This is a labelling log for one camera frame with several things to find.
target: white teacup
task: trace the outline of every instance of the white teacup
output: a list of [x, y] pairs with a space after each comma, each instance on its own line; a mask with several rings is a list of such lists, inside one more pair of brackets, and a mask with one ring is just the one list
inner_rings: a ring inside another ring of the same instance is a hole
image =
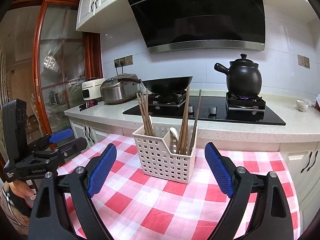
[[306, 112], [308, 110], [309, 103], [301, 100], [297, 100], [297, 108], [300, 112]]

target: white tiled wall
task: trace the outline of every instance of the white tiled wall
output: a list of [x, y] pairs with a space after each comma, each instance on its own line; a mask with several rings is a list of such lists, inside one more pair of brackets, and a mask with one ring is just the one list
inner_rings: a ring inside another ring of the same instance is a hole
[[[196, 49], [150, 54], [135, 20], [101, 34], [103, 76], [116, 75], [114, 59], [133, 55], [126, 73], [142, 80], [193, 76], [192, 89], [227, 90], [226, 76], [213, 69], [216, 62], [229, 67], [241, 53], [259, 63], [262, 92], [311, 97], [320, 93], [320, 20], [309, 24], [272, 7], [266, 12], [266, 48]], [[297, 54], [310, 58], [311, 69], [298, 65]]]

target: glass door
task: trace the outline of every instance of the glass door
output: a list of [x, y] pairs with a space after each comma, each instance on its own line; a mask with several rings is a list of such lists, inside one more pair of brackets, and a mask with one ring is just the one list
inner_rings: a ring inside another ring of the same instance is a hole
[[76, 31], [77, 6], [45, 0], [39, 13], [33, 72], [46, 133], [71, 128], [64, 111], [84, 103], [84, 42], [83, 33]]

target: wok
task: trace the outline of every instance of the wok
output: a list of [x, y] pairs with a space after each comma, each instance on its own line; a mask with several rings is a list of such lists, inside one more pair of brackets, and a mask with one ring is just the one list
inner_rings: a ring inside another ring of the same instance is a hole
[[171, 95], [185, 90], [190, 85], [192, 77], [161, 78], [141, 81], [141, 79], [119, 78], [118, 81], [143, 83], [151, 92], [160, 95]]

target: tablecloth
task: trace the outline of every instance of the tablecloth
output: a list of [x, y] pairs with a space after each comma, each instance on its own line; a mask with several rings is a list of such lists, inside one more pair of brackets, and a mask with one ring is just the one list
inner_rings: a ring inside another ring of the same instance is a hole
[[[229, 198], [217, 184], [205, 158], [204, 149], [196, 149], [196, 161], [190, 183], [182, 184], [143, 174], [133, 138], [109, 134], [85, 153], [58, 169], [60, 175], [86, 166], [113, 143], [116, 161], [101, 189], [92, 198], [107, 229], [118, 240], [206, 240], [220, 220]], [[294, 239], [300, 235], [297, 195], [288, 168], [278, 152], [220, 151], [236, 166], [266, 175], [275, 171], [286, 194], [291, 211]], [[256, 194], [251, 194], [235, 237], [245, 233]], [[66, 194], [68, 212], [78, 235], [85, 236], [70, 194]]]

